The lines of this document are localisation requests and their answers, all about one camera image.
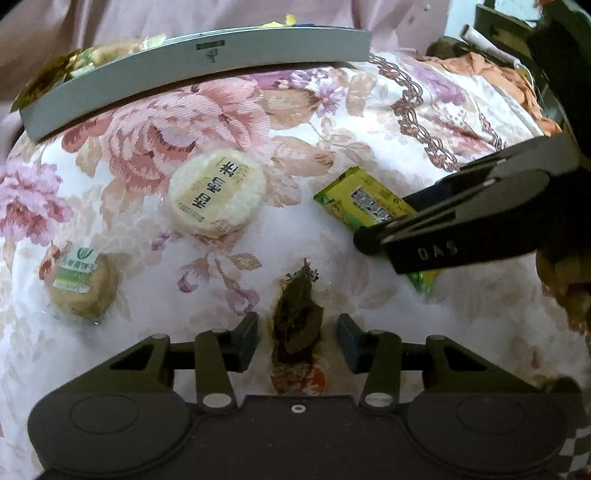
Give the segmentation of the yellow foil snack packet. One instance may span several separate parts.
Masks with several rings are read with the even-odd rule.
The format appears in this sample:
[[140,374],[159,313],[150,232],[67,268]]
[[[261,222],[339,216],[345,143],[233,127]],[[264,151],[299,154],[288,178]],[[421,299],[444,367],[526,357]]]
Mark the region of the yellow foil snack packet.
[[32,104],[50,91],[57,83],[63,81],[72,70],[76,58],[81,52],[81,49],[76,49],[47,61],[36,76],[20,91],[12,103],[11,111],[19,111]]

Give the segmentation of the orange cloth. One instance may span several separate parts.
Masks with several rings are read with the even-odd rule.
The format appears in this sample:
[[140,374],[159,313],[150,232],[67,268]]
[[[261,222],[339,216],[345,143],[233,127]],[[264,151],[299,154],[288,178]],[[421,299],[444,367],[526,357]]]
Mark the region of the orange cloth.
[[428,57],[427,62],[445,70],[465,76],[482,76],[491,85],[500,87],[516,100],[532,117],[546,136],[562,132],[559,124],[543,115],[533,85],[517,70],[500,67],[477,53],[449,59]]

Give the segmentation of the yellow green snack bar packet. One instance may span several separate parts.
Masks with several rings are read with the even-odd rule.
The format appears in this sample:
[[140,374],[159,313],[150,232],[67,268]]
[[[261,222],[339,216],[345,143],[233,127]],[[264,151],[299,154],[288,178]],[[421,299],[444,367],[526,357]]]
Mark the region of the yellow green snack bar packet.
[[353,231],[392,222],[416,212],[359,166],[349,168],[315,193],[314,200]]

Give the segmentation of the floral quilted bedspread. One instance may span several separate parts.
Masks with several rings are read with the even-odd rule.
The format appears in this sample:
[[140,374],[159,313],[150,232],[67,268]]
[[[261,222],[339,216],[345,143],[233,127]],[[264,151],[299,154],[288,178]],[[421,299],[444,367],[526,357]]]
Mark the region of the floral quilted bedspread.
[[[332,347],[341,313],[408,342],[444,334],[536,385],[568,376],[588,388],[590,338],[568,327],[533,256],[448,270],[420,292],[386,259],[356,251],[351,230],[314,200],[356,166],[406,196],[543,134],[482,76],[396,52],[177,86],[42,143],[21,137],[1,159],[2,477],[39,472],[26,423],[40,398],[153,334],[190,341],[257,312],[262,341],[233,385],[276,392],[271,318],[304,259],[318,270],[312,296],[324,308],[305,394],[360,389]],[[217,144],[263,163],[266,201],[238,232],[183,236],[166,217],[169,176]],[[58,310],[39,278],[48,247],[66,241],[107,254],[118,270],[100,322]]]

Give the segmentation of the dark dried snack clear packet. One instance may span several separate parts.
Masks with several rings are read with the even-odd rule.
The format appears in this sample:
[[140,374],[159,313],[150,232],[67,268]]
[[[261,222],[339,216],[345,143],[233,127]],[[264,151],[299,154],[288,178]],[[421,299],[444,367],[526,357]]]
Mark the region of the dark dried snack clear packet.
[[271,318],[270,379],[277,394],[304,395],[315,368],[315,347],[322,338],[324,308],[315,302],[312,287],[318,270],[304,259],[301,268],[287,273]]

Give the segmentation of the round white rice cake packet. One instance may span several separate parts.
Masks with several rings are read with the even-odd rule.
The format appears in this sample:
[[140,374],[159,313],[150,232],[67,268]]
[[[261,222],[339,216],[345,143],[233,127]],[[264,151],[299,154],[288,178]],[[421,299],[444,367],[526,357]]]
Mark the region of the round white rice cake packet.
[[218,239],[252,220],[266,197],[259,162],[235,149],[209,149],[192,156],[170,176],[167,214],[183,233]]

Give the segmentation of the grey cardboard snack box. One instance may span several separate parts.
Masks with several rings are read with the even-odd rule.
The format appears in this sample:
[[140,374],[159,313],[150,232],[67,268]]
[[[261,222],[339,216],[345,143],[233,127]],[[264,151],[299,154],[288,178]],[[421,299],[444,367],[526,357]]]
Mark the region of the grey cardboard snack box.
[[169,38],[113,60],[19,110],[38,141],[73,121],[128,97],[193,78],[280,64],[366,61],[370,33],[345,27],[242,27]]

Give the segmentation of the sandwich biscuit packet in box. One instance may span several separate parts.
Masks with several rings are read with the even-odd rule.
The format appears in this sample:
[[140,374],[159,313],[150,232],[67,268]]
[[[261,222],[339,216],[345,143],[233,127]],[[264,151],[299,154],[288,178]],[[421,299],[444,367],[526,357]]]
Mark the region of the sandwich biscuit packet in box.
[[148,37],[134,36],[89,47],[70,61],[68,77],[77,78],[119,58],[159,47],[165,40],[164,34]]

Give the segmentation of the round brown pastry packet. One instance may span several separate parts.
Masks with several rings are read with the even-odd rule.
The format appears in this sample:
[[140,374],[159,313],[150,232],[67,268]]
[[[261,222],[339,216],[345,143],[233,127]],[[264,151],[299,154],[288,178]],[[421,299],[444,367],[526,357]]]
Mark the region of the round brown pastry packet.
[[100,322],[114,302],[119,273],[97,249],[51,244],[39,266],[39,278],[51,304],[70,317]]

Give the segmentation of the pink satin blanket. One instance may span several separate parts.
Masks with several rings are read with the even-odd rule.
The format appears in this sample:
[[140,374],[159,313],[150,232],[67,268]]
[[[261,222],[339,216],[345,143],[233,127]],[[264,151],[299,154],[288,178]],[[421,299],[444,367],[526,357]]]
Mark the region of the pink satin blanket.
[[367,30],[378,50],[424,51],[447,26],[450,2],[432,1],[4,1],[1,4],[1,155],[22,129],[11,105],[48,60],[129,36],[200,31],[283,20]]

